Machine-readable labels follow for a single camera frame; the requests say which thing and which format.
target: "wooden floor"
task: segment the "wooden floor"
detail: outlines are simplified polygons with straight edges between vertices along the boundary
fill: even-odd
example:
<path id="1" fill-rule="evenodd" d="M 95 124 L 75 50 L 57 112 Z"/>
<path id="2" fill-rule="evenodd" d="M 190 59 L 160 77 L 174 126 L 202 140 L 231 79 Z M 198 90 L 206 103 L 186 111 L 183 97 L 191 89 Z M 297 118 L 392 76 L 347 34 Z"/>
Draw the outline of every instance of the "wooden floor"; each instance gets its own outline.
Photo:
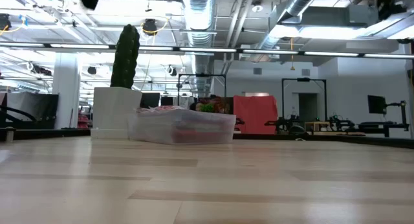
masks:
<path id="1" fill-rule="evenodd" d="M 414 151 L 341 142 L 0 145 L 1 224 L 414 224 Z"/>

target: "green object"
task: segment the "green object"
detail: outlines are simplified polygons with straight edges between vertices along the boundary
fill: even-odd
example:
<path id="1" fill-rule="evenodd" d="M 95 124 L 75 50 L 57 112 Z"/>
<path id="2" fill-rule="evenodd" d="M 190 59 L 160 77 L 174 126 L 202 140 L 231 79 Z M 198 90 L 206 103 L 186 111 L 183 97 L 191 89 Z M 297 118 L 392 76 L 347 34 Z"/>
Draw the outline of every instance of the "green object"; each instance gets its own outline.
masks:
<path id="1" fill-rule="evenodd" d="M 140 35 L 136 28 L 130 24 L 124 26 L 118 43 L 116 44 L 111 87 L 125 87 L 130 89 L 133 86 L 139 48 Z"/>
<path id="2" fill-rule="evenodd" d="M 214 112 L 214 105 L 213 104 L 204 104 L 201 106 L 202 112 Z"/>

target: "potted plant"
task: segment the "potted plant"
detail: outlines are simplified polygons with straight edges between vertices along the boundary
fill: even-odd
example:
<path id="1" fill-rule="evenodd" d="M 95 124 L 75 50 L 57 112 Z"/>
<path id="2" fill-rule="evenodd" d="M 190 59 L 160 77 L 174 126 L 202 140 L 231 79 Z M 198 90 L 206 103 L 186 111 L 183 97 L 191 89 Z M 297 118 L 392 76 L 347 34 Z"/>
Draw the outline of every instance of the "potted plant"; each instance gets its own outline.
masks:
<path id="1" fill-rule="evenodd" d="M 142 93 L 132 90 L 140 36 L 126 25 L 116 44 L 110 87 L 95 87 L 92 138 L 128 139 L 127 118 L 140 106 Z"/>

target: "white planter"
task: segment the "white planter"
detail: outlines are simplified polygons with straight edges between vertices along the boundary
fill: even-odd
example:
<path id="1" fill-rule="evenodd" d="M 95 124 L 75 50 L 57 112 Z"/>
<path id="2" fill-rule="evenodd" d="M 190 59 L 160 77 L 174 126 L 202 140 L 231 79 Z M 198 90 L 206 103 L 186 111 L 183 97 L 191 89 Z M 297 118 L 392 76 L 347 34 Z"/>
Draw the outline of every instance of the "white planter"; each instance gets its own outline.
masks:
<path id="1" fill-rule="evenodd" d="M 142 93 L 123 87 L 96 87 L 93 98 L 94 139 L 128 139 L 127 118 L 140 107 Z"/>

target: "clear plastic bin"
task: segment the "clear plastic bin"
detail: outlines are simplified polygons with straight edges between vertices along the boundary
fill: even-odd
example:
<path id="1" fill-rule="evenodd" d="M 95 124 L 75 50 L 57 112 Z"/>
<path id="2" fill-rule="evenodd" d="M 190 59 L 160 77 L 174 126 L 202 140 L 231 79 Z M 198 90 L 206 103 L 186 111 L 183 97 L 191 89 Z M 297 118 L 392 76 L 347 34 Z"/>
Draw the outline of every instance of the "clear plastic bin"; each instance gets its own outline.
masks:
<path id="1" fill-rule="evenodd" d="M 132 140 L 163 144 L 221 144 L 233 140 L 235 115 L 190 110 L 146 112 L 131 115 Z"/>

